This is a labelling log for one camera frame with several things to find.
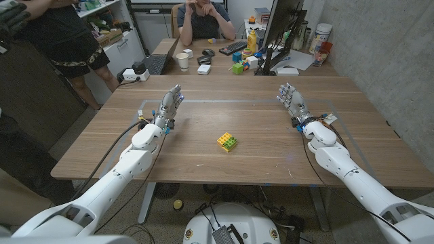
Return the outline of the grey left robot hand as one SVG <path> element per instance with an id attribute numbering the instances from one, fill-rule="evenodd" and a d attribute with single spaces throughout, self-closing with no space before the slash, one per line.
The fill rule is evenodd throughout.
<path id="1" fill-rule="evenodd" d="M 177 84 L 164 95 L 154 116 L 154 125 L 159 126 L 161 129 L 167 127 L 174 129 L 174 117 L 176 116 L 180 103 L 184 100 L 184 96 L 180 91 L 181 86 Z"/>

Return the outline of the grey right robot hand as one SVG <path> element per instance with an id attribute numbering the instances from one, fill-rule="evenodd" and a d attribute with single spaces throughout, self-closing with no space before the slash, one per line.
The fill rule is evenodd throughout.
<path id="1" fill-rule="evenodd" d="M 289 83 L 281 85 L 279 88 L 280 95 L 277 100 L 288 110 L 291 118 L 292 127 L 303 127 L 314 120 L 314 116 L 309 112 L 304 103 L 302 94 Z"/>

